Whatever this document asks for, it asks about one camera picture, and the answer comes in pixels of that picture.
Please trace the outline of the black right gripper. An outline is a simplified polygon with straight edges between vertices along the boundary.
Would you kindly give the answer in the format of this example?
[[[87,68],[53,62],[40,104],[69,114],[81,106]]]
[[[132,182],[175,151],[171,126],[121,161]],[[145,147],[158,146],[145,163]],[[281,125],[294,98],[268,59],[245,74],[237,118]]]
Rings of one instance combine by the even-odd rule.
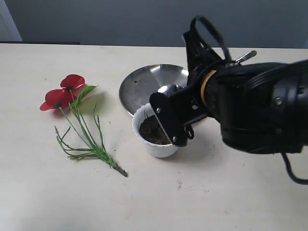
[[[202,38],[197,23],[217,42],[223,57]],[[231,69],[227,64],[232,63],[232,57],[222,35],[205,16],[196,16],[183,39],[189,71],[187,86],[171,96],[152,93],[149,99],[162,130],[177,147],[187,145],[184,127],[206,116],[216,119],[223,128],[232,125],[231,87],[225,82],[226,73]]]

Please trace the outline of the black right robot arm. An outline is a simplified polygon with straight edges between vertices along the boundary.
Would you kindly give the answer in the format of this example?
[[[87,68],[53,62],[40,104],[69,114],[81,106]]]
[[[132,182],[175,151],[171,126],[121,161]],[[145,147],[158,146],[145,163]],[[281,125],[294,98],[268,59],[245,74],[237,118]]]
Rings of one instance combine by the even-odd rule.
[[[308,62],[242,65],[204,16],[183,34],[186,87],[155,92],[150,105],[171,143],[183,147],[192,124],[211,117],[223,142],[252,154],[300,153],[308,143]]]

